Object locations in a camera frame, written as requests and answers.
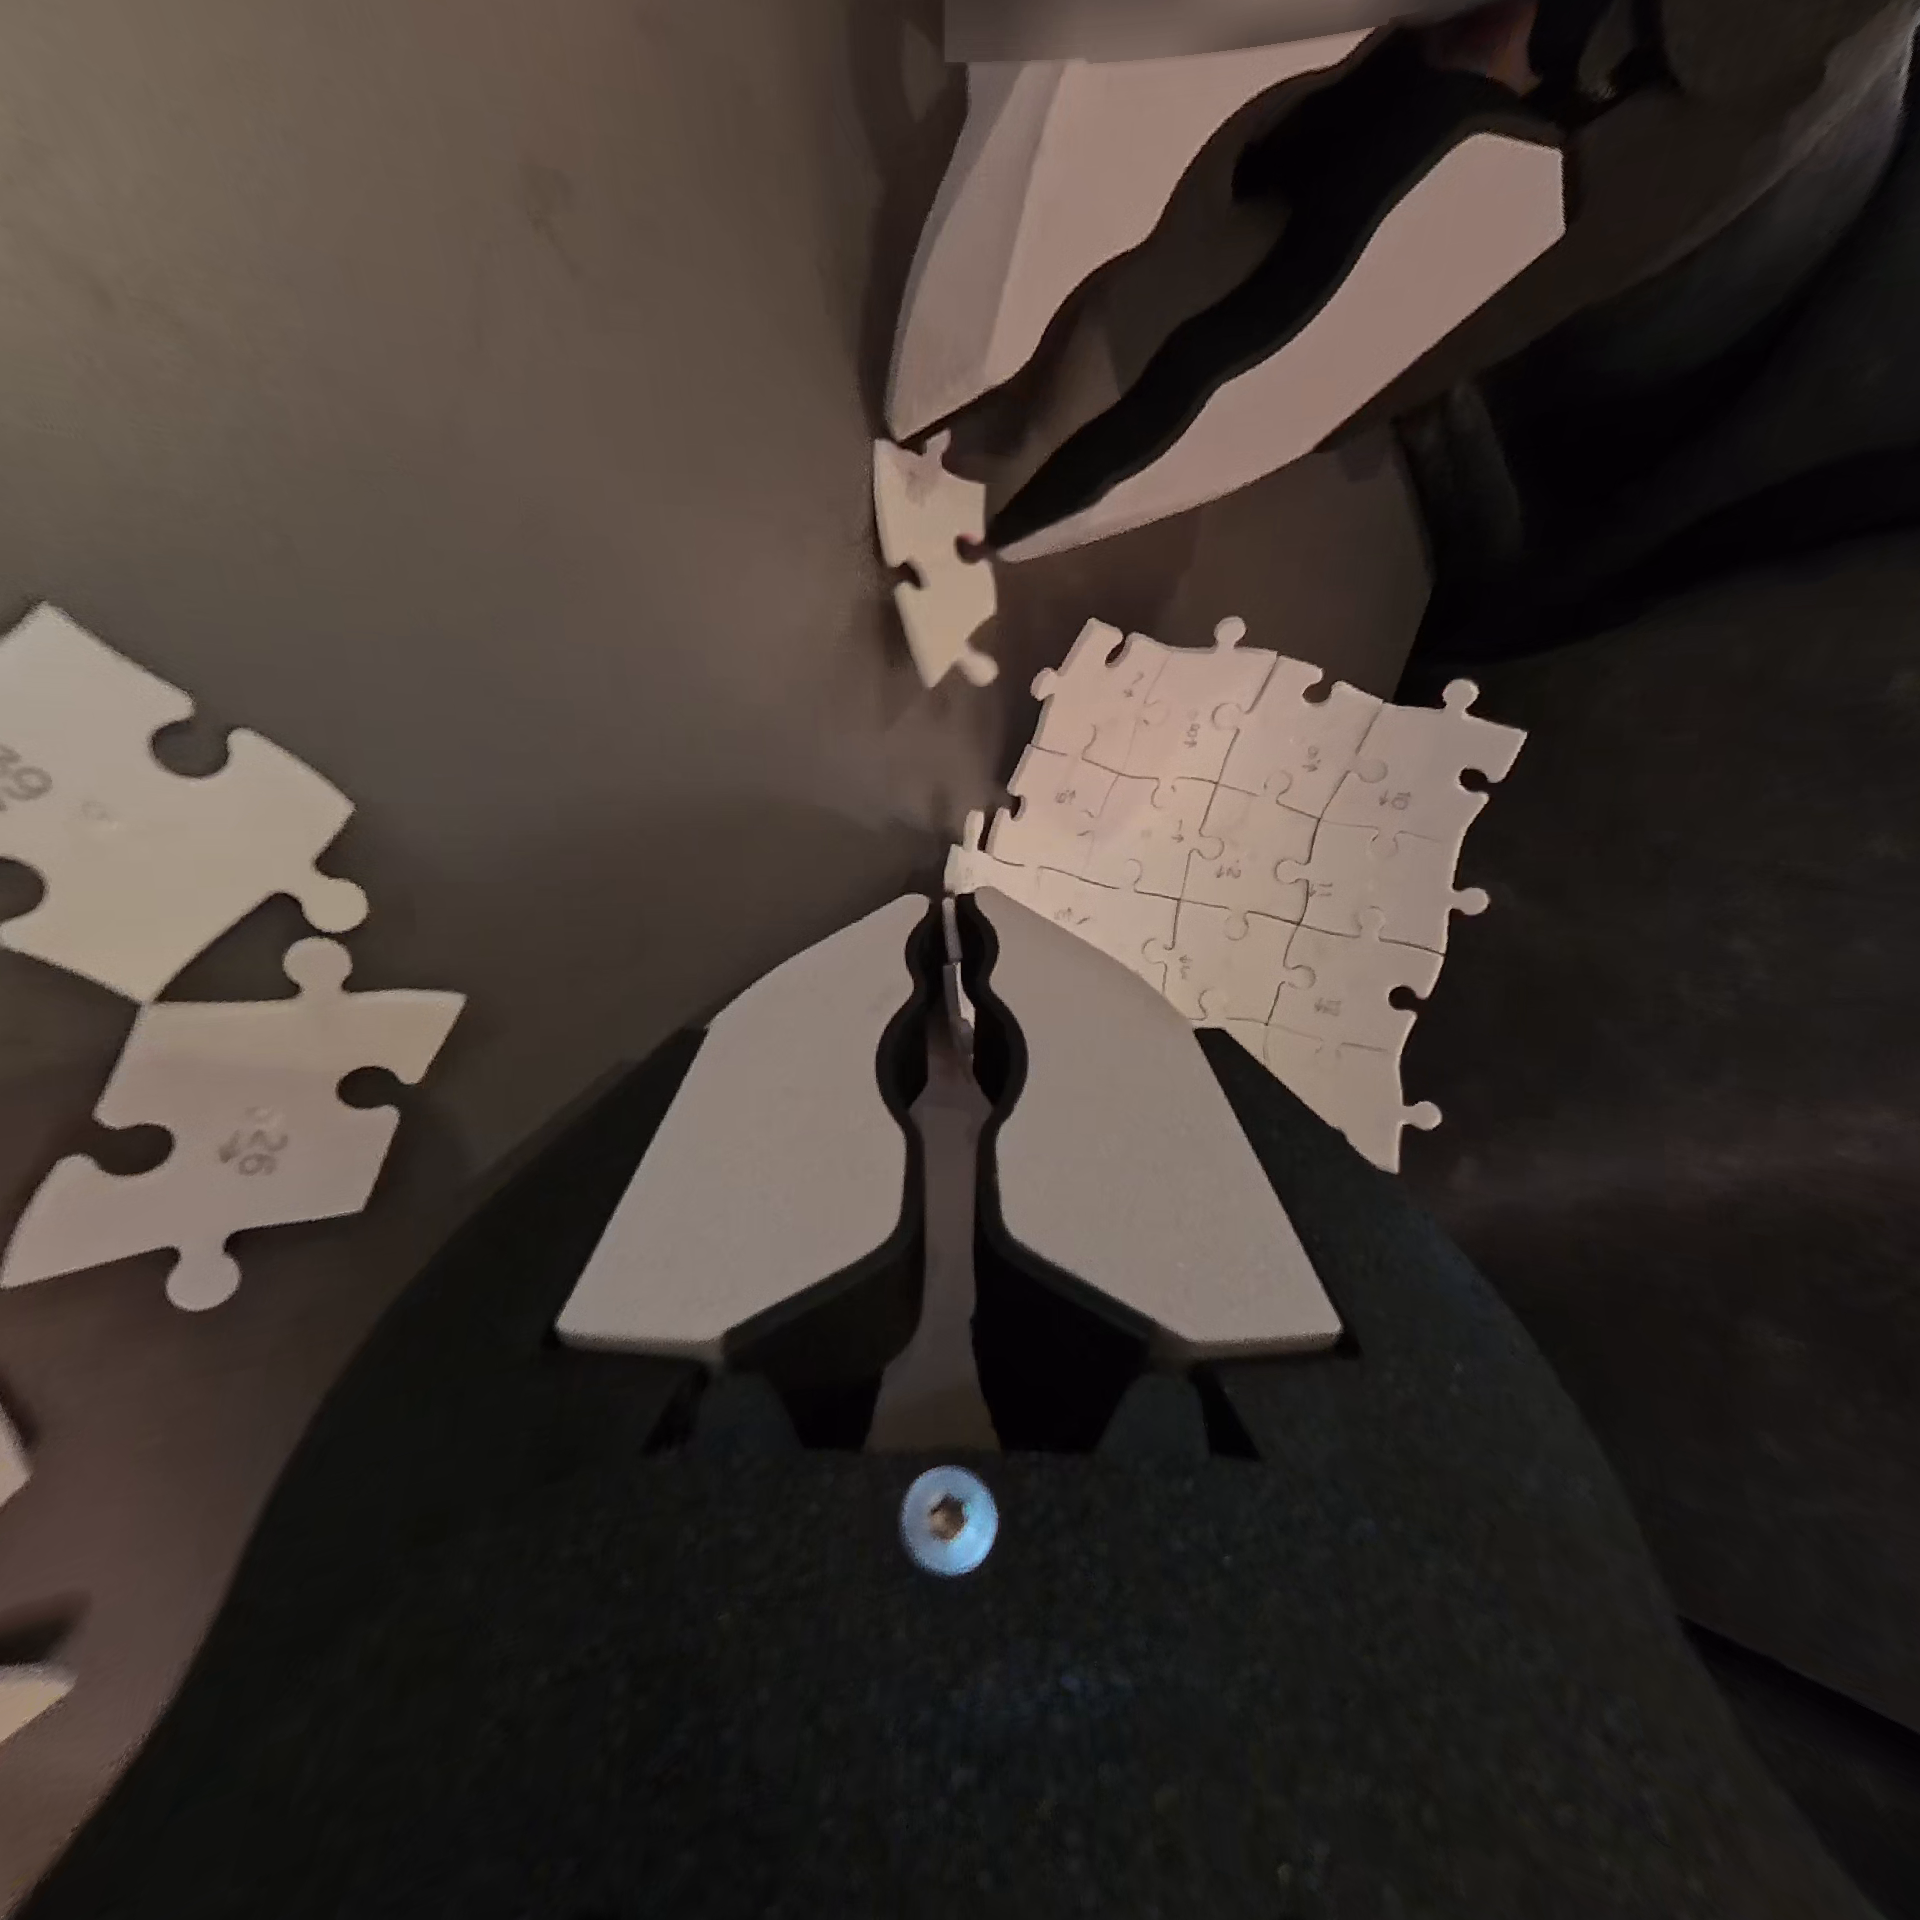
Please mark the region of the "person's dark trousers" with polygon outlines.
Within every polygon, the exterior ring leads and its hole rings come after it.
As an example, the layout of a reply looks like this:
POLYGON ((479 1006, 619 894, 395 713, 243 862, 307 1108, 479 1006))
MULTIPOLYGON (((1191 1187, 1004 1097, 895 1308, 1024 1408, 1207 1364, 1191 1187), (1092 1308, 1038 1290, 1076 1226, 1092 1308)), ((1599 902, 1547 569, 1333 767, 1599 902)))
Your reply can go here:
POLYGON ((1415 1183, 1607 1449, 1750 1744, 1916 1915, 1916 379, 1723 411, 1652 531, 1451 594, 1530 739, 1415 1183))

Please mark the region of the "single white puzzle piece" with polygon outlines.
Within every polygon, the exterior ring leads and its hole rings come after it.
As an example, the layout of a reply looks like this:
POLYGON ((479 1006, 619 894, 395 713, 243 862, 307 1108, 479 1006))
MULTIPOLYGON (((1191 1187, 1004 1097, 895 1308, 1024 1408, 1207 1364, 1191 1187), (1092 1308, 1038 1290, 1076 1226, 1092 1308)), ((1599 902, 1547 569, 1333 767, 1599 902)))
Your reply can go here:
POLYGON ((994 618, 994 579, 962 551, 986 538, 989 490, 945 467, 945 445, 945 431, 924 451, 874 439, 874 535, 881 562, 910 571, 890 597, 922 682, 933 690, 956 669, 968 685, 993 685, 1000 666, 976 634, 994 618))

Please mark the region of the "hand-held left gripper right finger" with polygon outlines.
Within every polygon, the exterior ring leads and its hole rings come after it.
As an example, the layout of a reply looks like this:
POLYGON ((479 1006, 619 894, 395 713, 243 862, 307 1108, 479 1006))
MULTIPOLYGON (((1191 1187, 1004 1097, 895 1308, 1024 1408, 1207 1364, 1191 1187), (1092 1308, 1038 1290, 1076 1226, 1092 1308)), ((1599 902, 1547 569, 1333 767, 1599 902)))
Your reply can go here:
POLYGON ((1194 1028, 1015 896, 956 903, 974 1358, 1000 1446, 1097 1446, 1153 1374, 1324 1355, 1342 1318, 1194 1028))

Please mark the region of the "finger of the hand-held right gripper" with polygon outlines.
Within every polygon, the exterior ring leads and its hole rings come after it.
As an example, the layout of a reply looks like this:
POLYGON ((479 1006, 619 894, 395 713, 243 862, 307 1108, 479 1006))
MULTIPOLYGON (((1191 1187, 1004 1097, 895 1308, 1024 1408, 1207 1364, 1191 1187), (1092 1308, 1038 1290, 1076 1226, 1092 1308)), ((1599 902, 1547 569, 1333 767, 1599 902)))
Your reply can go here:
POLYGON ((1166 452, 1024 538, 986 535, 989 548, 1027 562, 1125 535, 1312 452, 1556 246, 1564 223, 1564 154, 1471 130, 1387 209, 1294 339, 1226 379, 1166 452))
POLYGON ((974 62, 902 292, 885 437, 913 445, 1012 382, 1086 283, 1125 357, 1226 290, 1284 225, 1274 206, 1234 200, 1237 154, 1337 67, 974 62))

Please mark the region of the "group of puzzle pieces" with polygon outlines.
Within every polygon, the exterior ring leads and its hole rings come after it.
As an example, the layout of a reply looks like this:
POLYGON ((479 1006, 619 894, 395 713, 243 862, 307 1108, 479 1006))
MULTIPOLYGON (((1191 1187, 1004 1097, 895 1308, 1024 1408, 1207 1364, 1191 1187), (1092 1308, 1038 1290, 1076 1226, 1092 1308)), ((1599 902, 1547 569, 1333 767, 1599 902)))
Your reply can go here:
POLYGON ((2 862, 38 882, 2 945, 135 1006, 93 1104, 154 1125, 143 1173, 57 1159, 2 1246, 2 1287, 165 1250, 165 1300, 215 1308, 241 1283, 235 1235, 361 1212, 399 1129, 340 1086, 419 1085, 451 1039, 451 988, 350 988, 340 933, 364 891, 323 876, 350 796, 259 732, 206 777, 155 734, 192 699, 51 603, 2 634, 2 862))

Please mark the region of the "partly built puzzle ball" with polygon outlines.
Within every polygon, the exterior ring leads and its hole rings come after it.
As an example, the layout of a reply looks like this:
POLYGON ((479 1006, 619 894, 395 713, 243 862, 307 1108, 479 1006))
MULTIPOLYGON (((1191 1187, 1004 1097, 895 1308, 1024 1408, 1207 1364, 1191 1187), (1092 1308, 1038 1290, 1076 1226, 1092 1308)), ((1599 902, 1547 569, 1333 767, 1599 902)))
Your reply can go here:
POLYGON ((945 852, 956 894, 994 887, 1064 927, 1194 1028, 1237 1039, 1367 1163, 1441 1109, 1403 1091, 1403 1043, 1456 918, 1456 864, 1526 728, 1468 680, 1395 704, 1248 643, 1086 620, 1033 682, 1038 728, 1008 803, 945 852))

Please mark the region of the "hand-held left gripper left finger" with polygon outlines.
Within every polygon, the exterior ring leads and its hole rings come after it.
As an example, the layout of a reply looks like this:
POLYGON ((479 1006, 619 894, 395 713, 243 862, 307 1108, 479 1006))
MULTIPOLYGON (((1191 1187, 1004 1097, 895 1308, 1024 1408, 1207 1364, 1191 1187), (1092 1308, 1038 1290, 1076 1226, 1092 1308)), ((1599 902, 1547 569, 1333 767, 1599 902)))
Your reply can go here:
POLYGON ((866 1446, 924 1307, 933 903, 804 945, 696 1039, 554 1335, 753 1379, 804 1446, 866 1446))

